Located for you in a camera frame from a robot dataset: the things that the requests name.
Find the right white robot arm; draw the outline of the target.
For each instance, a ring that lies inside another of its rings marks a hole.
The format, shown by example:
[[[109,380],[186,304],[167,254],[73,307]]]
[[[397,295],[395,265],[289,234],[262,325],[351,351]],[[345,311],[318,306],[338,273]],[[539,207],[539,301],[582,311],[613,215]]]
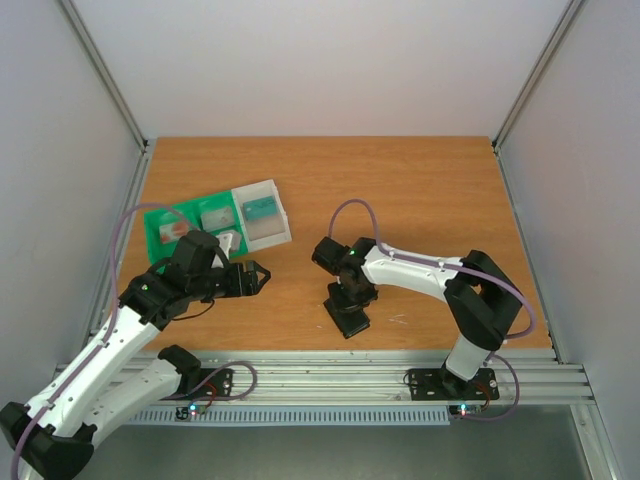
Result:
[[[394,250],[371,238],[352,246],[325,237],[313,262],[333,275],[324,307],[344,338],[370,325],[365,310],[378,298],[378,287],[421,293],[447,304],[458,338],[439,368],[413,368],[405,380],[414,400],[490,402],[500,397],[486,358],[500,349],[521,307],[518,290],[485,253],[438,259]]]

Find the black card holder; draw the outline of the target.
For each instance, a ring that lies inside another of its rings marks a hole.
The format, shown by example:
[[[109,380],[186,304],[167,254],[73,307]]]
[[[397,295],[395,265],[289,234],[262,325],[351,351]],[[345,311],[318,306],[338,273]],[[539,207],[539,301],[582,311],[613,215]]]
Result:
[[[323,303],[323,305],[345,339],[352,338],[370,327],[370,322],[354,323],[350,317],[350,311],[333,309],[329,304],[328,299]]]

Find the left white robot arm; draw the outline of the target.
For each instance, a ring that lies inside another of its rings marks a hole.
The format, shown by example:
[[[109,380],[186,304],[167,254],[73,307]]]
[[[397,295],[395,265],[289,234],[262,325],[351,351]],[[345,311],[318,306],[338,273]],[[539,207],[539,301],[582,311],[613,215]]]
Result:
[[[231,400],[224,387],[232,366],[203,370],[186,349],[171,345],[116,387],[113,378],[170,323],[187,319],[191,303],[258,294],[271,273],[254,261],[232,262],[231,244],[191,231],[173,254],[132,279],[109,319],[75,359],[28,402],[1,410],[1,431],[13,450],[13,479],[73,479],[96,447],[148,405],[163,400]]]

